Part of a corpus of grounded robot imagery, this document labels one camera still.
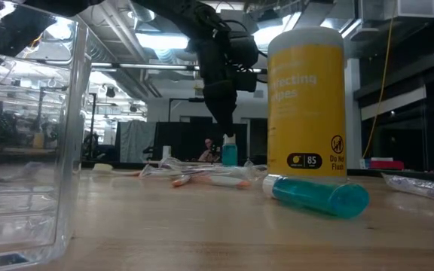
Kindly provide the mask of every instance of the person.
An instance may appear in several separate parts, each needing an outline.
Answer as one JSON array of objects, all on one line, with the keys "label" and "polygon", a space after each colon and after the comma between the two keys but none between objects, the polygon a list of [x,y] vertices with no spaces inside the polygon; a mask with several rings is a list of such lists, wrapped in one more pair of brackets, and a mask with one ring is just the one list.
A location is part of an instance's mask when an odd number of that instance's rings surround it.
[{"label": "person", "polygon": [[218,154],[212,154],[212,139],[206,139],[205,140],[205,146],[206,150],[200,155],[199,162],[217,162],[220,159],[220,156]]}]

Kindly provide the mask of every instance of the blue liquid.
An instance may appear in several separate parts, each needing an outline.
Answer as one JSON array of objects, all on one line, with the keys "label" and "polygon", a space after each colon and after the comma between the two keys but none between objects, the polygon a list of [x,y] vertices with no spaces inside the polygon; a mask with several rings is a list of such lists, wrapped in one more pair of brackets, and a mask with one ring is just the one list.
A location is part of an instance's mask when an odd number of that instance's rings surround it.
[{"label": "blue liquid", "polygon": [[369,204],[368,192],[358,184],[329,185],[278,178],[272,193],[283,202],[316,209],[340,218],[354,218]]},{"label": "blue liquid", "polygon": [[222,164],[224,166],[237,166],[237,146],[235,144],[222,146]]}]

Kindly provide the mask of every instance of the wooden tabletop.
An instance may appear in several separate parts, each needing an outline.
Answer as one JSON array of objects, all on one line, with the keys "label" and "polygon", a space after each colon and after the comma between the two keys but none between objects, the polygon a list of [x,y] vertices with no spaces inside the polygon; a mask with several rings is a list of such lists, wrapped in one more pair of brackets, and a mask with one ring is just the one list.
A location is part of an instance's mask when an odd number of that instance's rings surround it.
[{"label": "wooden tabletop", "polygon": [[31,270],[434,270],[434,200],[351,178],[371,204],[353,220],[249,190],[92,177],[66,256]]}]

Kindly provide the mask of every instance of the small teal bottle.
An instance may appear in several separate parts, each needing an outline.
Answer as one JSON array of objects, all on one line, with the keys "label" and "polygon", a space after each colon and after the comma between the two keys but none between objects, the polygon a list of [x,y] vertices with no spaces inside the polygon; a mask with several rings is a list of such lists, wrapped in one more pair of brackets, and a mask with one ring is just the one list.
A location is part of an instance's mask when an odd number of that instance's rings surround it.
[{"label": "small teal bottle", "polygon": [[237,145],[235,145],[235,134],[231,137],[224,135],[222,146],[222,165],[237,166]]},{"label": "small teal bottle", "polygon": [[354,218],[369,204],[368,192],[358,184],[319,184],[297,178],[268,175],[262,188],[268,196],[283,202],[340,218]]}]

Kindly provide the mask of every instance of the plastic cap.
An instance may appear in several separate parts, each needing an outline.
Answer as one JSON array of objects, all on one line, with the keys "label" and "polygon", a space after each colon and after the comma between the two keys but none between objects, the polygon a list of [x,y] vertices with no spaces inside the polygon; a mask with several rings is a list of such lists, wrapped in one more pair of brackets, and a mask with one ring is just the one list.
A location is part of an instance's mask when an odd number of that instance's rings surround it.
[{"label": "plastic cap", "polygon": [[279,177],[279,175],[268,175],[266,178],[264,178],[262,182],[262,190],[266,196],[274,197],[272,189],[274,188],[274,184]]},{"label": "plastic cap", "polygon": [[224,145],[226,144],[235,144],[235,134],[231,137],[224,135]]}]

